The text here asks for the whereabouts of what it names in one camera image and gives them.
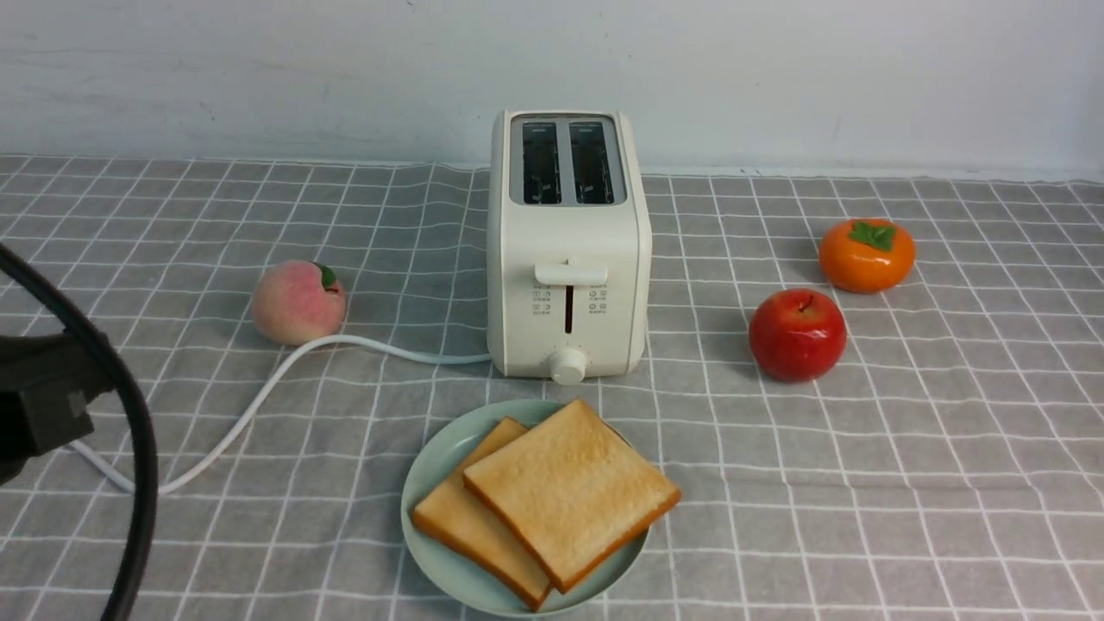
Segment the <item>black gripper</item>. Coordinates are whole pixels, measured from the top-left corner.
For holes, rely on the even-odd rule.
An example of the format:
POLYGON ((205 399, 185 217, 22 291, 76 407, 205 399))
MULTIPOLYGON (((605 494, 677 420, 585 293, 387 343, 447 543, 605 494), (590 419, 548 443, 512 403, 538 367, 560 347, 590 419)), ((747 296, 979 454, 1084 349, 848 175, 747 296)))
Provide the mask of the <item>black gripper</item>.
POLYGON ((1 483, 94 432, 88 406, 115 386, 71 333, 1 337, 1 483))

